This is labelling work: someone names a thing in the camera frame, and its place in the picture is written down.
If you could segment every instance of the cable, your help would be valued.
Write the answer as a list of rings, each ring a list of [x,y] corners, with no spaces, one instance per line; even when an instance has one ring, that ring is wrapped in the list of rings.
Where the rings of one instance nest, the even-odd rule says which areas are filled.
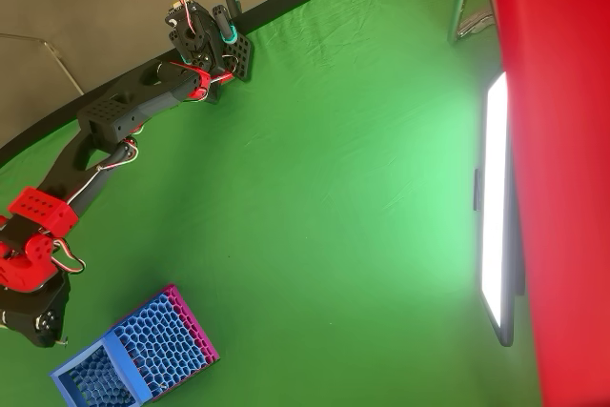
[[[187,23],[189,23],[189,27],[191,28],[191,31],[193,31],[193,34],[196,35],[196,32],[194,31],[194,27],[193,27],[193,22],[191,21],[191,14],[189,13],[189,7],[187,6],[187,2],[189,0],[180,0],[180,3],[184,6],[184,11],[187,13]]]
[[[230,72],[223,73],[222,75],[217,76],[216,78],[213,78],[212,80],[210,80],[210,84],[215,83],[216,81],[226,80],[227,78],[233,78],[233,74]]]
[[[109,164],[108,166],[97,166],[97,170],[95,171],[95,173],[91,176],[91,178],[89,180],[87,180],[87,183],[85,183],[82,188],[80,188],[76,193],[74,193],[67,201],[66,203],[68,205],[70,205],[72,203],[72,201],[78,196],[80,195],[83,191],[85,191],[87,189],[87,187],[92,183],[92,181],[99,175],[100,172],[102,171],[106,171],[108,169],[113,169],[115,167],[118,166],[123,166],[125,164],[129,164],[130,162],[133,162],[138,154],[139,154],[139,150],[137,149],[137,147],[130,142],[129,140],[125,141],[126,144],[128,144],[133,150],[134,150],[134,154],[132,155],[132,157],[130,159],[127,159],[125,161],[122,162],[116,162],[114,164]]]
[[[132,132],[131,135],[138,135],[138,134],[142,133],[142,131],[144,131],[144,125],[143,124],[140,125],[140,129],[138,129],[135,132]]]
[[[82,274],[85,271],[85,269],[87,269],[87,263],[85,261],[83,261],[82,259],[79,259],[78,257],[76,257],[74,254],[72,254],[72,252],[70,251],[70,247],[68,246],[68,244],[66,243],[66,241],[64,239],[55,238],[53,240],[53,245],[57,248],[63,249],[64,253],[66,254],[67,257],[78,262],[81,266],[80,269],[74,269],[72,267],[66,266],[65,264],[59,262],[57,259],[55,259],[53,256],[51,256],[51,260],[55,264],[57,264],[57,266],[59,266],[61,269],[63,269],[64,271],[66,271],[69,274],[74,274],[74,275]]]
[[[93,180],[94,180],[94,179],[97,177],[97,175],[98,175],[100,172],[101,172],[101,171],[99,171],[99,170],[95,171],[95,173],[94,173],[94,174],[91,176],[91,178],[90,178],[89,180],[87,180],[87,183],[85,183],[85,184],[83,185],[83,187],[82,187],[80,190],[78,190],[76,193],[74,193],[74,194],[73,194],[73,195],[70,197],[70,199],[68,199],[68,200],[66,201],[66,203],[67,203],[68,205],[70,205],[70,204],[71,204],[71,202],[72,202],[72,201],[73,201],[73,200],[74,200],[74,199],[75,199],[75,198],[76,198],[78,195],[80,195],[80,194],[81,194],[83,191],[85,191],[85,188],[87,188],[87,187],[88,187],[88,186],[91,184],[91,182],[92,182],[92,181],[93,181]]]
[[[109,164],[108,166],[97,166],[97,170],[99,172],[107,171],[108,169],[114,169],[115,167],[119,167],[119,166],[124,166],[125,164],[129,164],[129,163],[133,162],[135,159],[137,159],[137,156],[140,154],[140,151],[131,141],[125,140],[125,143],[127,145],[129,145],[133,150],[133,153],[128,153],[128,157],[129,156],[131,156],[131,157],[129,159],[126,159],[121,162],[115,162],[113,164]]]
[[[231,73],[235,73],[237,66],[239,65],[239,58],[237,56],[233,56],[232,54],[223,54],[222,57],[232,57],[235,60],[235,67],[233,67],[233,70],[231,71]]]

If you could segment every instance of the black frame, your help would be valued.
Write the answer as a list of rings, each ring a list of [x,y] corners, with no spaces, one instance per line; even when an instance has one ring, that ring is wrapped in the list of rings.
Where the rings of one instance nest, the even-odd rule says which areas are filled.
[[[250,33],[308,1],[309,0],[267,0],[251,10],[244,11],[235,18],[235,26],[243,34]],[[157,59],[180,62],[180,54],[176,50],[170,50],[158,56]],[[44,138],[46,135],[57,131],[74,120],[76,118],[76,113],[80,109],[100,97],[116,79],[117,78],[81,95],[14,137],[0,149],[0,167],[4,166],[20,152]]]

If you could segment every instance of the white light panel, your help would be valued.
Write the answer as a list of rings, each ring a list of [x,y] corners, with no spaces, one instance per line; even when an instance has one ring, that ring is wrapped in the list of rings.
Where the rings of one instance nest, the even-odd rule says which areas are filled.
[[[508,93],[503,73],[487,93],[485,166],[483,171],[482,291],[501,326],[502,255],[506,172]]]

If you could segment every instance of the green fabric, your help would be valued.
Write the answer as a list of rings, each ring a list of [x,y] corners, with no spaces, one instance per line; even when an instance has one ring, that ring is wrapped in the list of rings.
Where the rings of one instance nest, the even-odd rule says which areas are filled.
[[[539,405],[525,299],[502,348],[476,276],[496,31],[448,45],[452,4],[312,0],[251,35],[250,83],[151,120],[69,235],[68,349],[0,331],[2,405],[63,405],[47,373],[170,282],[221,359],[159,406]],[[75,132],[0,171],[2,208]]]

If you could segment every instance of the blue honeycomb basket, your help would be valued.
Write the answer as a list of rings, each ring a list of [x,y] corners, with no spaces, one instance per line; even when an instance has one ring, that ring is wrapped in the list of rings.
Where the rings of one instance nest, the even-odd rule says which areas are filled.
[[[173,285],[51,373],[71,407],[132,407],[163,396],[218,360]]]

